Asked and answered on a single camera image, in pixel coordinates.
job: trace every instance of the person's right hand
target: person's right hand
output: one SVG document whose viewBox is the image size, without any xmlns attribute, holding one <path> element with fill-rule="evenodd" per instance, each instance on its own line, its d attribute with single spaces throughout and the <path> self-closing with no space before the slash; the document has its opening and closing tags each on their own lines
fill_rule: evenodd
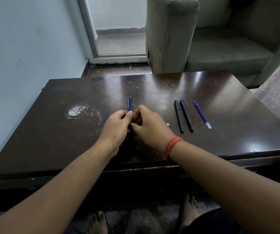
<svg viewBox="0 0 280 234">
<path fill-rule="evenodd" d="M 176 137 L 158 113 L 140 105 L 134 112 L 134 132 L 150 147 L 164 152 L 168 143 Z"/>
</svg>

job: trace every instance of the person's left hand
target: person's left hand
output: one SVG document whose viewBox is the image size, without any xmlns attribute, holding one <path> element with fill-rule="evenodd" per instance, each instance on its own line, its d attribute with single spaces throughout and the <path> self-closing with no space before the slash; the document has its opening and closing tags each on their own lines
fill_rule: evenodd
<svg viewBox="0 0 280 234">
<path fill-rule="evenodd" d="M 127 127 L 133 120 L 132 111 L 119 110 L 109 116 L 97 143 L 109 148 L 111 157 L 119 151 L 119 146 L 127 135 Z"/>
</svg>

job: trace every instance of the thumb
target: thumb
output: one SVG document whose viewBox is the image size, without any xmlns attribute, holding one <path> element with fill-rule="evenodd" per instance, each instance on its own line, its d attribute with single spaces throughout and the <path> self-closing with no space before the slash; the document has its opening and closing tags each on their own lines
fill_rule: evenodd
<svg viewBox="0 0 280 234">
<path fill-rule="evenodd" d="M 124 125 L 127 127 L 133 121 L 134 113 L 133 111 L 129 111 L 126 116 L 122 119 Z"/>
<path fill-rule="evenodd" d="M 140 131 L 141 131 L 141 127 L 142 127 L 142 126 L 139 126 L 139 125 L 134 124 L 134 123 L 130 123 L 130 126 L 131 126 L 131 128 L 133 129 L 133 131 L 134 131 L 137 135 L 140 134 Z"/>
</svg>

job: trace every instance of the glass panel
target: glass panel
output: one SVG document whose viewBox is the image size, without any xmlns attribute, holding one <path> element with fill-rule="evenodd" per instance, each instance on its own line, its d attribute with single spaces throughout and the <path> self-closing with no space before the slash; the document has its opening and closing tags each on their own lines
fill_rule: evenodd
<svg viewBox="0 0 280 234">
<path fill-rule="evenodd" d="M 86 0 L 98 52 L 145 53 L 146 0 Z"/>
</svg>

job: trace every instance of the hand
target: hand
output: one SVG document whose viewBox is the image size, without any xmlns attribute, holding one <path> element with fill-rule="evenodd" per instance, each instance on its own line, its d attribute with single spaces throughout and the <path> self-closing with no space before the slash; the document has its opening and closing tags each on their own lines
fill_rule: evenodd
<svg viewBox="0 0 280 234">
<path fill-rule="evenodd" d="M 134 132 L 150 147 L 164 152 L 168 143 L 176 137 L 158 113 L 140 105 L 134 113 L 131 127 Z"/>
<path fill-rule="evenodd" d="M 127 135 L 127 127 L 133 120 L 133 114 L 132 111 L 119 110 L 112 114 L 103 126 L 96 144 L 108 148 L 111 157 L 119 151 L 119 146 Z"/>
</svg>

